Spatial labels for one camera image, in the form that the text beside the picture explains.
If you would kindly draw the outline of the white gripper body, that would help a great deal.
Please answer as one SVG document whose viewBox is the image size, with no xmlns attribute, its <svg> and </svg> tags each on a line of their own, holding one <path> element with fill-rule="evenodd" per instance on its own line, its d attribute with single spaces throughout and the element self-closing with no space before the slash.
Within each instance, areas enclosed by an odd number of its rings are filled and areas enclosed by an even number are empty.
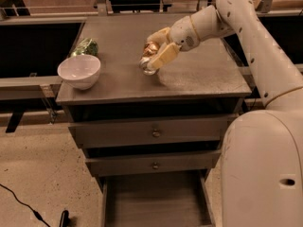
<svg viewBox="0 0 303 227">
<path fill-rule="evenodd" d="M 181 51 L 189 51 L 200 44 L 189 16 L 175 22 L 169 31 L 169 37 Z"/>
</svg>

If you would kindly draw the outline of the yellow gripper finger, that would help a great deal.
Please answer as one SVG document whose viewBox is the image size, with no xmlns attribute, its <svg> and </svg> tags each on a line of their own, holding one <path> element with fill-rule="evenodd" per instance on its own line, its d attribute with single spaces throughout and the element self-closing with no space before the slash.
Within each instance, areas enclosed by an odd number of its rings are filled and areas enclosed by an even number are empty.
<svg viewBox="0 0 303 227">
<path fill-rule="evenodd" d="M 157 70 L 163 65 L 173 61 L 179 54 L 180 46 L 176 43 L 163 43 L 158 52 L 151 58 L 147 64 L 149 70 Z"/>
<path fill-rule="evenodd" d="M 154 32 L 152 35 L 150 35 L 147 38 L 147 42 L 148 43 L 149 42 L 154 42 L 154 43 L 157 43 L 159 45 L 169 44 L 170 43 L 169 33 L 170 33 L 170 28 L 169 27 L 162 28 L 162 29 Z"/>
</svg>

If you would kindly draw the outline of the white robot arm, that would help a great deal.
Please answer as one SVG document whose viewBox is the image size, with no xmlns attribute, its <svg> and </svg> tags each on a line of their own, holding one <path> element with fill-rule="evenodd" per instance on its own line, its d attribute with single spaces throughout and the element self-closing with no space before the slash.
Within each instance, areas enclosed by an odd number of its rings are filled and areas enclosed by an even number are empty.
<svg viewBox="0 0 303 227">
<path fill-rule="evenodd" d="M 303 227 L 303 77 L 259 20 L 253 0 L 215 5 L 150 36 L 158 70 L 210 38 L 236 34 L 263 107 L 239 116 L 223 139 L 223 227 Z"/>
</svg>

